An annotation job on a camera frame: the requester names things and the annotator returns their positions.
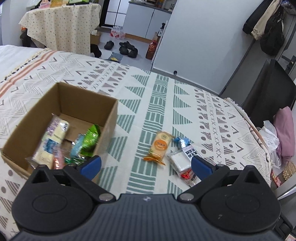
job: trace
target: beige coat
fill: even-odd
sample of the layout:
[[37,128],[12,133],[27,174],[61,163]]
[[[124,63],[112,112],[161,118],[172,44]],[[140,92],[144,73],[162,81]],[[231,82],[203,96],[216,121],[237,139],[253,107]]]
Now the beige coat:
[[251,34],[256,40],[260,40],[263,36],[267,21],[279,9],[280,3],[281,0],[273,0],[269,7],[266,9],[265,13],[256,23],[253,31],[251,32]]

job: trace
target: black backrest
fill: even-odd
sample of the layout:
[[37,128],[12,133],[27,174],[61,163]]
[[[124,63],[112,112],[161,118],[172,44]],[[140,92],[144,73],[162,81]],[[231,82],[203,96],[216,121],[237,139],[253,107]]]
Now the black backrest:
[[263,127],[263,121],[273,122],[273,116],[280,108],[294,106],[296,85],[280,64],[272,59],[265,62],[255,84],[242,108],[256,127]]

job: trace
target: bed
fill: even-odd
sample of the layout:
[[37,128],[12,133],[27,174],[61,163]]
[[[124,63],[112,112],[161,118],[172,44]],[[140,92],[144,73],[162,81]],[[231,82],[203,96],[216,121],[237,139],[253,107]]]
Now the bed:
[[[188,137],[216,164],[237,170],[254,165],[270,185],[269,153],[231,100],[147,70],[49,49],[0,46],[0,148],[36,101],[61,81],[119,100],[98,183],[117,198],[121,193],[177,196],[189,188],[168,160],[166,166],[142,160],[159,130]],[[171,144],[169,152],[175,150]],[[25,180],[2,159],[0,170],[0,230],[9,239],[17,232],[11,206]]]

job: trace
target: orange snack package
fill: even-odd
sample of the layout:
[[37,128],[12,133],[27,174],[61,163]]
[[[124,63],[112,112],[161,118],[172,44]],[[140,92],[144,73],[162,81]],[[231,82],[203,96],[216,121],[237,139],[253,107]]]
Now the orange snack package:
[[172,140],[173,136],[167,132],[159,131],[156,133],[154,141],[149,149],[149,153],[144,157],[145,161],[155,161],[162,165],[165,165],[162,162],[163,157],[168,149],[168,146]]

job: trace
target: kitchen cabinet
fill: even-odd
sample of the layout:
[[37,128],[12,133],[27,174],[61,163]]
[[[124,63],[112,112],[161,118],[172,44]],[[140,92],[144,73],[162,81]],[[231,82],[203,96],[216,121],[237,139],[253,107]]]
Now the kitchen cabinet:
[[105,24],[108,25],[114,25],[116,19],[116,13],[115,12],[107,12]]
[[168,21],[170,17],[170,13],[155,9],[145,38],[153,39],[155,32],[158,32],[162,23]]
[[145,38],[153,12],[153,8],[129,4],[123,24],[123,31],[126,34]]
[[123,31],[126,34],[153,39],[161,24],[168,21],[171,13],[147,5],[130,3],[124,20]]
[[125,17],[125,14],[118,13],[115,21],[115,26],[123,26]]
[[121,1],[120,1],[119,9],[118,9],[118,12],[119,12],[119,13],[124,13],[124,14],[126,14],[126,12],[127,12],[127,10],[128,10],[128,6],[129,6],[128,1],[129,1],[129,0],[121,0]]
[[111,0],[108,5],[108,12],[117,13],[120,0]]

